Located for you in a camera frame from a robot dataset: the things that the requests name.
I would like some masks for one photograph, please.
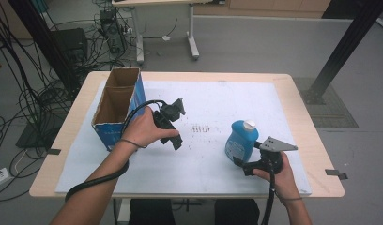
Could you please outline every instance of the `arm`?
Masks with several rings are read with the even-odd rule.
[[[292,172],[287,154],[282,152],[283,168],[276,174],[275,188],[280,196],[281,203],[287,209],[290,224],[311,225],[311,219],[305,207],[305,203],[299,196],[297,185],[295,184],[294,174]],[[269,180],[270,175],[258,169],[253,170],[253,174]]]
[[[139,145],[149,145],[164,137],[178,135],[175,129],[159,129],[154,125],[152,111],[137,117],[125,130],[123,139]],[[137,147],[128,142],[118,142],[106,159],[86,180],[92,180],[121,169]],[[54,217],[51,224],[99,224],[112,197],[117,179],[83,189],[75,193]]]

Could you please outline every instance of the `table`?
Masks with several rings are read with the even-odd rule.
[[[212,0],[124,0],[120,2],[113,1],[113,6],[117,8],[129,8],[133,20],[133,30],[136,36],[136,61],[142,65],[145,61],[143,49],[143,37],[139,32],[138,14],[136,7],[138,6],[151,6],[151,5],[164,5],[164,4],[189,4],[189,32],[187,32],[189,45],[191,47],[191,55],[197,60],[200,56],[197,45],[194,40],[194,6],[196,3],[207,3]]]
[[[55,188],[69,149],[80,129],[84,116],[93,101],[102,81],[109,72],[91,72],[74,101],[63,127],[60,129],[52,148],[60,149],[59,155],[48,155],[30,188],[34,197],[64,197],[55,192]],[[344,188],[337,176],[326,175],[325,169],[333,169],[326,149],[321,142],[314,124],[306,111],[292,78],[285,74],[258,73],[201,73],[201,72],[142,72],[144,81],[204,81],[204,82],[241,82],[241,83],[273,83],[288,126],[293,138],[299,146],[308,180],[312,188],[309,197],[342,197]]]

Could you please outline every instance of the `bracelet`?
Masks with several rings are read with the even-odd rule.
[[[294,199],[286,199],[286,198],[283,198],[282,196],[280,196],[277,191],[274,191],[274,193],[276,194],[277,198],[279,198],[280,200],[283,200],[283,201],[296,201],[296,200],[302,200],[302,197],[299,197],[299,198],[294,198]]]
[[[125,143],[131,143],[131,144],[135,145],[138,148],[147,148],[147,145],[146,146],[142,146],[142,145],[139,145],[139,144],[137,144],[135,142],[131,142],[130,140],[126,140],[126,139],[120,139],[118,141],[119,142],[125,142]]]

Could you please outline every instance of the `cardboard box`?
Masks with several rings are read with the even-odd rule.
[[[107,79],[92,119],[92,127],[108,151],[111,151],[121,138],[127,115],[144,102],[146,96],[140,69],[114,68]],[[132,119],[143,112],[143,109],[138,111]]]

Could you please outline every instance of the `person's right hand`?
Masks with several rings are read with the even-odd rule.
[[[175,137],[179,134],[176,129],[161,129],[154,124],[153,112],[145,107],[145,113],[136,117],[122,135],[123,139],[145,146],[161,138]]]
[[[282,199],[297,199],[300,196],[297,189],[297,185],[295,184],[294,174],[288,161],[288,156],[284,152],[281,152],[281,154],[283,159],[283,167],[282,170],[275,175],[275,188],[278,195],[280,195],[280,201],[283,205],[286,206],[287,200]],[[253,169],[253,174],[267,181],[270,180],[270,174],[268,172]]]

